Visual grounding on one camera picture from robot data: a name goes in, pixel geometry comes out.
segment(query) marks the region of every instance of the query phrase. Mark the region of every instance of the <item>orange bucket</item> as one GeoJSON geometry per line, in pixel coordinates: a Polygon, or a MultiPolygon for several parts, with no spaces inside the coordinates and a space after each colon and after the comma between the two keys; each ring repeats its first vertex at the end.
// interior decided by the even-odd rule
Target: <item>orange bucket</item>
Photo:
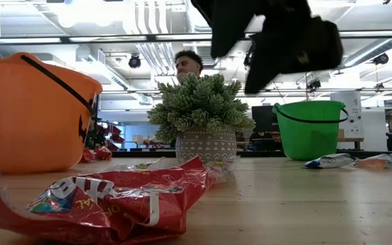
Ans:
{"type": "Polygon", "coordinates": [[[98,81],[32,54],[0,59],[0,172],[67,169],[82,157],[98,81]]]}

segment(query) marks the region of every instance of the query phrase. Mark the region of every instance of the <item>potted plant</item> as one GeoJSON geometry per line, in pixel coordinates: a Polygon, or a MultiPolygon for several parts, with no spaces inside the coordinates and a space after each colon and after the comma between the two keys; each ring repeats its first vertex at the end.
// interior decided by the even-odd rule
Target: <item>potted plant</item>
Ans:
{"type": "Polygon", "coordinates": [[[160,125],[156,138],[176,139],[176,157],[185,162],[197,155],[202,161],[235,156],[235,131],[253,129],[248,105],[236,99],[242,85],[224,84],[222,75],[197,78],[190,73],[181,85],[160,84],[163,103],[148,112],[150,123],[160,125]]]}

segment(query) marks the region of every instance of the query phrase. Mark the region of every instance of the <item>ceiling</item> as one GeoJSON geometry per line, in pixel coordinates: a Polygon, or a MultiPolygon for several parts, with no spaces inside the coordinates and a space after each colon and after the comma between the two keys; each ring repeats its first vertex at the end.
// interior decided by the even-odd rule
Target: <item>ceiling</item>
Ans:
{"type": "MultiPolygon", "coordinates": [[[[193,6],[189,5],[188,0],[125,0],[107,3],[100,3],[100,0],[73,1],[82,1],[82,3],[77,3],[82,7],[77,7],[75,13],[58,3],[47,4],[46,0],[0,1],[0,37],[210,32],[203,18],[193,6]],[[67,12],[71,13],[70,18],[67,17],[67,12]]],[[[342,31],[392,30],[392,1],[387,5],[383,5],[380,0],[308,0],[308,2],[314,15],[320,15],[325,20],[335,22],[342,31]]],[[[262,17],[255,18],[249,25],[248,31],[259,31],[263,21],[262,17]]],[[[343,39],[345,59],[349,61],[349,59],[361,56],[370,48],[375,48],[385,41],[387,39],[343,39]]],[[[51,54],[55,57],[52,64],[76,69],[94,77],[103,84],[105,91],[124,91],[119,82],[115,82],[110,77],[118,78],[118,81],[121,81],[120,84],[124,84],[131,90],[155,90],[158,82],[176,83],[173,54],[185,48],[195,49],[203,57],[205,65],[209,67],[204,71],[205,74],[221,73],[227,82],[235,79],[245,81],[246,68],[243,61],[249,46],[250,42],[238,42],[228,57],[217,61],[213,61],[209,56],[209,42],[4,45],[0,46],[0,56],[15,52],[51,54]],[[105,56],[104,60],[101,59],[101,54],[105,56]],[[140,54],[141,66],[137,69],[128,66],[131,54],[140,54]],[[94,66],[97,69],[93,69],[94,61],[101,61],[98,64],[101,67],[94,66]]],[[[322,88],[373,88],[379,82],[384,82],[385,88],[392,88],[392,45],[383,44],[382,47],[389,56],[389,62],[385,65],[376,67],[366,60],[353,67],[347,66],[341,71],[342,74],[336,75],[338,71],[314,72],[307,79],[309,81],[318,78],[322,82],[322,88]]],[[[285,98],[281,98],[279,93],[266,93],[261,96],[266,97],[270,103],[300,101],[305,98],[305,93],[292,93],[291,91],[284,93],[282,90],[304,88],[305,82],[306,79],[302,73],[279,76],[276,78],[276,83],[268,88],[274,88],[276,85],[285,98]]],[[[365,98],[372,98],[364,100],[363,103],[378,105],[378,101],[392,99],[392,93],[376,95],[374,92],[364,93],[365,98]]],[[[311,97],[328,99],[329,93],[315,93],[311,97]]],[[[264,98],[242,96],[242,99],[250,105],[259,105],[264,98]]],[[[125,110],[132,110],[132,114],[137,114],[135,110],[148,110],[154,104],[161,102],[161,98],[157,95],[145,98],[142,94],[139,97],[129,94],[104,94],[101,96],[101,102],[104,106],[102,112],[104,118],[110,117],[110,120],[122,118],[120,121],[126,121],[129,120],[128,118],[141,119],[136,116],[121,116],[125,113],[129,115],[129,112],[125,110]]],[[[146,119],[145,116],[143,117],[146,113],[140,113],[141,117],[146,119]]]]}

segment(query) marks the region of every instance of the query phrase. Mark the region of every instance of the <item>computer monitor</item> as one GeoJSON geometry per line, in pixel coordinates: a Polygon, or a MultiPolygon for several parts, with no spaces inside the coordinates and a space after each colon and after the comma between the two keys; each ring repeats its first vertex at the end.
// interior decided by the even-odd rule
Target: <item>computer monitor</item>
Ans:
{"type": "Polygon", "coordinates": [[[272,105],[252,106],[252,119],[256,125],[254,132],[278,132],[278,119],[272,112],[272,105]]]}

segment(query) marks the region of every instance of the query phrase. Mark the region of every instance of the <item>succulent plant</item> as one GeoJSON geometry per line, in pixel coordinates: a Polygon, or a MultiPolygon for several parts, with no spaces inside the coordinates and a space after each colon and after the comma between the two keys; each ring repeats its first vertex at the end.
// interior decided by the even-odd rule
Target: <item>succulent plant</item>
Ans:
{"type": "Polygon", "coordinates": [[[170,142],[192,127],[213,134],[226,125],[237,131],[253,129],[255,121],[246,116],[248,105],[235,99],[242,85],[224,81],[220,74],[198,78],[190,73],[180,85],[160,84],[163,103],[148,112],[150,123],[160,125],[156,138],[170,142]]]}

